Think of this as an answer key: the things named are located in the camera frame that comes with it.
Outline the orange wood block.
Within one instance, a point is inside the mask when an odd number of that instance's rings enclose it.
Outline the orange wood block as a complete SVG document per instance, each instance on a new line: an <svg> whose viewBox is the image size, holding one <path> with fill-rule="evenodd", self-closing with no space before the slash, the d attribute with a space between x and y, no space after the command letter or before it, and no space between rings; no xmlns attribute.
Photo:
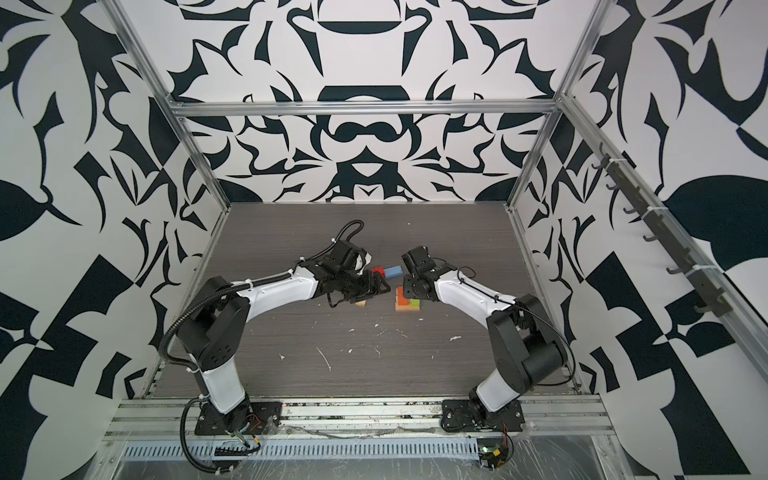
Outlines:
<svg viewBox="0 0 768 480"><path fill-rule="evenodd" d="M404 296L404 289L402 286L398 286L396 289L396 307L402 308L409 305L409 300Z"/></svg>

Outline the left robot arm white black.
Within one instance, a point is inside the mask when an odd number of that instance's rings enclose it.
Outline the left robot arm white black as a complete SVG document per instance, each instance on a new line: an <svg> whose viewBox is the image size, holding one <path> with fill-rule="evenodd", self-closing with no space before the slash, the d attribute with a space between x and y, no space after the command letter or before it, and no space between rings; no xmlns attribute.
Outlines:
<svg viewBox="0 0 768 480"><path fill-rule="evenodd" d="M364 249L337 239L325 251L299 258L283 273L232 283L211 278L166 333L166 339L176 337L186 351L184 357L168 361L195 375L203 398L218 415L244 416L249 401L235 355L247 323L295 302L324 297L334 308L390 292L386 276L369 268L369 262Z"/></svg>

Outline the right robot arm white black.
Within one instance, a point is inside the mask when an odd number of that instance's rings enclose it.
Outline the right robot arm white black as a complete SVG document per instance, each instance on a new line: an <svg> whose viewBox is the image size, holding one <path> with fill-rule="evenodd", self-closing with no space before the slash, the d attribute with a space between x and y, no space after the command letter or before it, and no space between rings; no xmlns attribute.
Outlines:
<svg viewBox="0 0 768 480"><path fill-rule="evenodd" d="M474 279L418 246L402 256L404 296L452 306L487 329L492 372L469 393L473 420L489 423L533 387L569 365L572 350L534 295L515 297Z"/></svg>

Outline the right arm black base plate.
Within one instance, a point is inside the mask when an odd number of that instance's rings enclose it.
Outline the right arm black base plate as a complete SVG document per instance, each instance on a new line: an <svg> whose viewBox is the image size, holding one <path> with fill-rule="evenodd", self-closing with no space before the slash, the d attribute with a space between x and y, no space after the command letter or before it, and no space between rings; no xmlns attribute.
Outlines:
<svg viewBox="0 0 768 480"><path fill-rule="evenodd" d="M443 400L440 427L449 433L523 430L525 417L519 401L510 402L492 413L482 411L481 407L469 399Z"/></svg>

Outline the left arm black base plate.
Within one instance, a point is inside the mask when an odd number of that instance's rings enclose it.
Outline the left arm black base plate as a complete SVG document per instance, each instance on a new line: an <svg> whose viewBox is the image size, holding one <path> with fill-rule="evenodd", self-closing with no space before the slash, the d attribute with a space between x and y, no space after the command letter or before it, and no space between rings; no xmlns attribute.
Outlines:
<svg viewBox="0 0 768 480"><path fill-rule="evenodd" d="M197 436L229 435L239 431L243 435L261 435L281 422L283 403L278 401L242 402L231 412L222 414L208 402L200 408L194 429Z"/></svg>

